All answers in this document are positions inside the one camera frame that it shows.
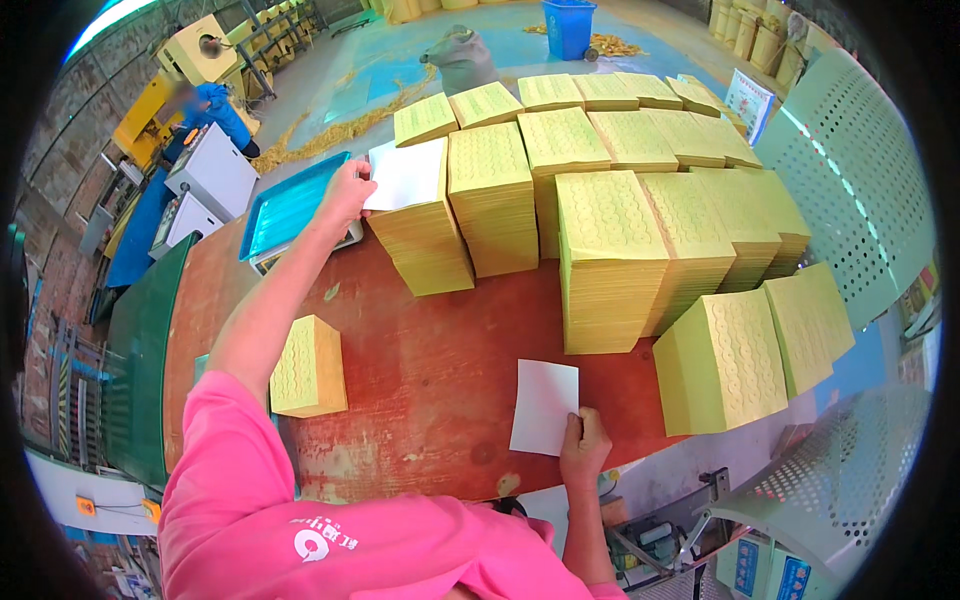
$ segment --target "blue jacket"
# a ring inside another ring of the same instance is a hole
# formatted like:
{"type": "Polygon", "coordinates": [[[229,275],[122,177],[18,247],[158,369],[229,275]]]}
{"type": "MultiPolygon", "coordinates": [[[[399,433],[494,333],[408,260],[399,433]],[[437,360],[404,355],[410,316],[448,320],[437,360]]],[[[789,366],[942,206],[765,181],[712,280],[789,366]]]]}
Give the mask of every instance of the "blue jacket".
{"type": "Polygon", "coordinates": [[[183,126],[187,129],[201,128],[216,123],[233,142],[237,150],[243,150],[250,143],[250,132],[240,120],[236,110],[227,101],[227,88],[219,84],[197,85],[197,100],[183,108],[186,117],[183,126]],[[207,110],[199,110],[198,104],[209,102],[207,110]]]}

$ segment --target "red table surface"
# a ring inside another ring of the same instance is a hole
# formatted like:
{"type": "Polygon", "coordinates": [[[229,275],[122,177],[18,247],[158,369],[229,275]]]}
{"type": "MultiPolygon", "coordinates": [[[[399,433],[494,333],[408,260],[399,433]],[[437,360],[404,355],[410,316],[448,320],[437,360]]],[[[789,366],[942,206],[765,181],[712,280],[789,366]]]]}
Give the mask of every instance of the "red table surface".
{"type": "MultiPolygon", "coordinates": [[[[237,261],[244,225],[241,217],[202,240],[183,269],[164,368],[168,470],[182,454],[194,359],[258,281],[237,261]]],[[[682,440],[664,433],[653,339],[629,354],[566,356],[560,294],[558,262],[544,260],[472,290],[415,298],[365,228],[363,241],[330,257],[298,313],[340,331],[349,404],[292,420],[303,497],[480,500],[559,485],[557,458],[508,449],[518,358],[580,368],[580,403],[600,411],[613,440],[605,468],[682,440]]]]}

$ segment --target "hand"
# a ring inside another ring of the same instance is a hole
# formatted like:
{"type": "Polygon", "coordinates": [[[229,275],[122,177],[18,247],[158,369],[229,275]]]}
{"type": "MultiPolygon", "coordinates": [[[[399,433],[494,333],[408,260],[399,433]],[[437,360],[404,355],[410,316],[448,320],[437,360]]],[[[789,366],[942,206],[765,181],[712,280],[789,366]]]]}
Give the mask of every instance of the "hand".
{"type": "Polygon", "coordinates": [[[568,492],[596,493],[597,475],[613,443],[595,409],[581,407],[580,417],[566,416],[564,447],[560,451],[560,475],[568,492]]]}
{"type": "Polygon", "coordinates": [[[338,240],[347,234],[350,223],[360,217],[370,216],[370,212],[363,209],[363,203],[376,190],[376,181],[355,177],[358,174],[366,175],[370,171],[371,166],[368,162],[348,160],[330,178],[324,200],[320,202],[313,218],[318,223],[323,223],[325,227],[335,228],[340,235],[338,240]]]}

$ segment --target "green board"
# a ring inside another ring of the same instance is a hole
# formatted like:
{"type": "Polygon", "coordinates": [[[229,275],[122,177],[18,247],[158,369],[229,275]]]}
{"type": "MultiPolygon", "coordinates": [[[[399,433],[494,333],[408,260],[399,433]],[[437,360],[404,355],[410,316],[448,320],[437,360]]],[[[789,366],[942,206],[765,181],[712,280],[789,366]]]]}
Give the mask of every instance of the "green board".
{"type": "Polygon", "coordinates": [[[113,306],[107,337],[101,430],[107,461],[160,492],[163,461],[163,365],[174,301],[197,232],[164,254],[113,306]]]}

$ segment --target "pink sweatshirt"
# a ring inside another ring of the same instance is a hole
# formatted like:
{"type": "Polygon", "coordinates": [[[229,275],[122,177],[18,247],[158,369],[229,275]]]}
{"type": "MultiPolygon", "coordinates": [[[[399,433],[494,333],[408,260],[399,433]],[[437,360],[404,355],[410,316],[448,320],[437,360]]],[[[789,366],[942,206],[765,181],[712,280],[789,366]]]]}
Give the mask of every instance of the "pink sweatshirt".
{"type": "Polygon", "coordinates": [[[450,496],[338,506],[292,500],[294,473],[263,409],[208,372],[183,410],[183,457],[163,497],[167,598],[622,599],[587,587],[550,546],[553,527],[450,496]]]}

